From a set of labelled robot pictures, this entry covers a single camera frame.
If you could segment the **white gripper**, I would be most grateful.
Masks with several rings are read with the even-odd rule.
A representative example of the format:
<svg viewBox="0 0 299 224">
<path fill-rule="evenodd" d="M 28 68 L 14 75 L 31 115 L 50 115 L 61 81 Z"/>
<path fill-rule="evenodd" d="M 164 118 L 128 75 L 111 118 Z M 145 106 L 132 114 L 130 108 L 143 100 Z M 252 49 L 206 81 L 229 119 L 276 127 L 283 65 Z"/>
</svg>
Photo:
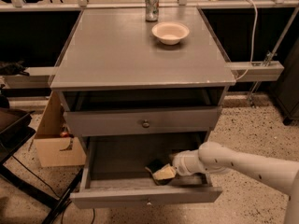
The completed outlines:
<svg viewBox="0 0 299 224">
<path fill-rule="evenodd" d="M 173 180 L 176 174 L 189 176 L 204 173 L 205 166 L 200 162 L 198 150 L 186 150 L 179 152 L 170 164 L 165 165 L 160 170 L 153 173 L 152 177 L 157 185 L 166 185 Z"/>
</svg>

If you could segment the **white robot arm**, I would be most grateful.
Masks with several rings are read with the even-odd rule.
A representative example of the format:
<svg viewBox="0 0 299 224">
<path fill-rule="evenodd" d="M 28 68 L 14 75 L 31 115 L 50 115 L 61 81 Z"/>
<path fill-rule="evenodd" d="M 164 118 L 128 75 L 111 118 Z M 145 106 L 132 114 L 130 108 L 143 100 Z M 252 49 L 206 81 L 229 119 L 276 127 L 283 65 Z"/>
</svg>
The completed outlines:
<svg viewBox="0 0 299 224">
<path fill-rule="evenodd" d="M 235 170 L 289 196 L 283 224 L 299 222 L 299 162 L 234 151 L 216 142 L 174 154 L 171 162 L 150 162 L 146 170 L 157 185 L 194 174 L 224 174 Z"/>
</svg>

